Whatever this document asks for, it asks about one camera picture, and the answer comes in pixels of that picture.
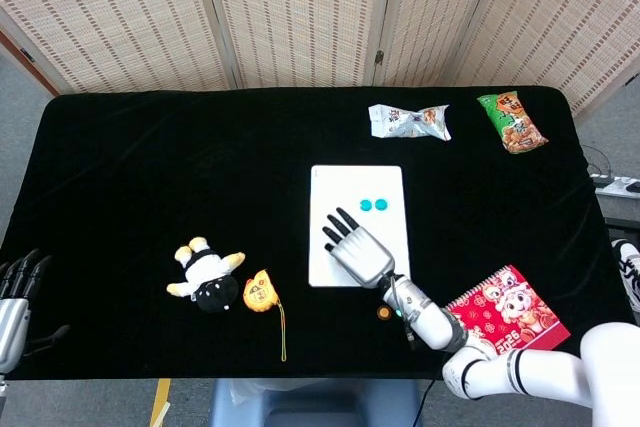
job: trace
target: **cable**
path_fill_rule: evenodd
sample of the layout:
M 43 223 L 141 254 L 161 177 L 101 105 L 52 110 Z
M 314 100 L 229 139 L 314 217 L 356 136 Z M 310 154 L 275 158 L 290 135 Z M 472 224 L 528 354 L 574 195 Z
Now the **cable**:
M 596 164 L 592 164 L 591 162 L 588 162 L 588 164 L 589 164 L 589 167 L 593 167 L 598 171 L 598 175 L 602 175 L 602 169 L 600 167 L 598 167 Z
M 420 420 L 420 416 L 422 415 L 422 409 L 424 408 L 424 402 L 427 400 L 427 394 L 429 393 L 429 391 L 431 390 L 431 388 L 434 386 L 435 383 L 436 383 L 436 379 L 433 379 L 431 382 L 429 382 L 429 385 L 427 386 L 427 390 L 425 390 L 424 394 L 422 394 L 422 402 L 420 402 L 420 408 L 418 409 L 418 413 L 416 414 L 416 418 L 413 421 L 413 424 L 411 425 L 411 427 L 416 427 L 416 425 L 418 425 L 418 421 Z
M 444 364 L 446 364 L 447 360 L 449 360 L 452 356 L 453 354 L 444 354 L 442 356 L 442 363 L 440 364 L 440 368 L 438 369 L 439 372 L 442 372 L 442 368 L 444 367 Z M 438 380 L 438 375 L 439 374 L 436 372 L 436 376 L 431 380 L 431 382 L 429 382 L 429 385 L 427 385 L 427 390 L 425 390 L 424 394 L 422 394 L 422 401 L 420 402 L 418 413 L 416 414 L 416 418 L 413 420 L 413 424 L 411 425 L 411 427 L 416 427 L 416 425 L 418 425 L 418 422 L 420 421 L 420 416 L 422 415 L 422 409 L 424 408 L 424 403 L 427 400 L 427 394 L 436 383 L 436 380 Z
M 393 276 L 391 276 L 391 290 L 393 292 L 393 300 L 395 301 L 397 306 L 396 314 L 398 314 L 402 319 L 402 324 L 404 326 L 404 335 L 407 337 L 407 341 L 409 342 L 409 346 L 411 347 L 411 350 L 416 350 L 418 348 L 418 344 L 416 342 L 416 336 L 413 335 L 411 324 L 409 324 L 409 320 L 404 315 L 404 311 L 401 308 L 402 306 L 398 301 L 398 293 L 396 291 L 396 279 Z
M 587 149 L 595 150 L 596 152 L 598 152 L 600 155 L 602 155 L 604 157 L 604 160 L 607 161 L 607 170 L 608 170 L 607 177 L 611 177 L 611 172 L 612 172 L 611 162 L 609 161 L 609 157 L 607 157 L 607 154 L 602 152 L 600 149 L 596 149 L 595 147 L 591 147 L 590 145 L 586 145 L 586 144 L 580 144 L 580 145 L 582 147 L 586 147 Z

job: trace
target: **black wire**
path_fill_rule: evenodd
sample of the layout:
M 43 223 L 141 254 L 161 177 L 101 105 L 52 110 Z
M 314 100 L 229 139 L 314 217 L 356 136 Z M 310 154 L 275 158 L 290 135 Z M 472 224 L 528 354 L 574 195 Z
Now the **black wire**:
M 600 149 L 596 149 L 595 147 L 591 147 L 590 145 L 585 145 L 585 144 L 580 144 L 582 147 L 586 147 L 587 149 L 591 149 L 591 150 L 595 150 L 596 152 L 599 152 L 600 155 L 602 155 L 604 157 L 604 160 L 607 161 L 607 177 L 611 177 L 611 162 L 609 161 L 609 157 L 607 157 L 607 154 L 605 154 L 604 152 L 602 152 Z
M 602 175 L 602 169 L 598 167 L 596 164 L 592 164 L 591 162 L 589 162 L 589 167 L 593 167 L 594 169 L 597 169 L 598 175 Z
M 406 323 L 404 312 L 400 308 L 400 302 L 398 302 L 398 294 L 396 293 L 396 279 L 394 279 L 393 276 L 391 276 L 391 290 L 393 291 L 393 300 L 395 300 L 396 302 L 396 308 L 398 309 L 398 312 L 400 312 L 400 317 L 402 318 L 402 321 Z
M 425 400 L 427 400 L 427 394 L 429 393 L 429 391 L 431 390 L 431 387 L 433 387 L 435 383 L 436 383 L 436 379 L 433 379 L 431 382 L 429 382 L 429 385 L 427 386 L 427 390 L 425 390 L 424 394 L 422 394 L 422 402 L 420 402 L 420 408 L 418 409 L 418 413 L 416 414 L 416 418 L 413 421 L 413 425 L 411 427 L 416 427 L 416 425 L 418 425 L 418 421 L 420 420 L 420 415 L 422 415 L 422 409 L 424 408 L 424 402 Z
M 440 364 L 440 368 L 438 369 L 439 372 L 442 372 L 444 364 L 446 364 L 451 357 L 452 357 L 452 354 L 444 354 L 442 356 L 442 363 Z M 438 375 L 439 375 L 438 372 L 436 372 L 435 377 L 431 380 L 431 382 L 429 382 L 429 385 L 427 385 L 427 390 L 425 390 L 424 394 L 422 394 L 422 401 L 420 402 L 418 413 L 416 414 L 416 418 L 413 420 L 413 424 L 411 425 L 411 427 L 416 427 L 416 425 L 418 425 L 418 421 L 420 420 L 420 416 L 422 415 L 422 409 L 424 408 L 424 403 L 427 400 L 427 394 L 436 383 L 436 380 L 438 380 Z

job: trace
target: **white tablet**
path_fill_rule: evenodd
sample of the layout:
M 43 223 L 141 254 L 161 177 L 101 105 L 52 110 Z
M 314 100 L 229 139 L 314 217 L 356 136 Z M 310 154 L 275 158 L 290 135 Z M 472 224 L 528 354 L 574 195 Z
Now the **white tablet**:
M 395 272 L 410 277 L 402 170 L 393 165 L 314 165 L 311 168 L 309 216 L 309 284 L 313 287 L 356 287 L 324 245 L 322 227 L 333 227 L 343 208 L 393 255 Z

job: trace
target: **stuffed animal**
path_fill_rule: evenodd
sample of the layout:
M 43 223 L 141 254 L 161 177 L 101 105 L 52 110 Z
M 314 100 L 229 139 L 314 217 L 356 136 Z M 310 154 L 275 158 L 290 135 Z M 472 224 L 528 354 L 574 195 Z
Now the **stuffed animal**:
M 242 252 L 221 259 L 204 237 L 195 237 L 189 246 L 180 247 L 175 259 L 182 264 L 186 282 L 167 285 L 167 292 L 176 297 L 191 297 L 207 313 L 229 310 L 238 296 L 238 282 L 231 272 L 244 262 Z

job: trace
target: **plastic bag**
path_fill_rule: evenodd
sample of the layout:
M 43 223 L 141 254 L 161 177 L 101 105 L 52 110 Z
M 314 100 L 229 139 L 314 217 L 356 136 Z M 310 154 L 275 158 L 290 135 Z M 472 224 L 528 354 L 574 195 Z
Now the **plastic bag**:
M 369 107 L 371 135 L 373 137 L 424 137 L 430 135 L 442 140 L 451 136 L 444 121 L 444 111 L 448 105 L 438 105 L 411 112 L 388 105 L 377 104 Z
M 240 405 L 265 390 L 287 392 L 307 385 L 322 382 L 325 379 L 231 379 L 231 401 L 233 405 Z
M 524 111 L 516 91 L 478 97 L 494 127 L 502 138 L 502 145 L 512 154 L 528 152 L 549 142 Z

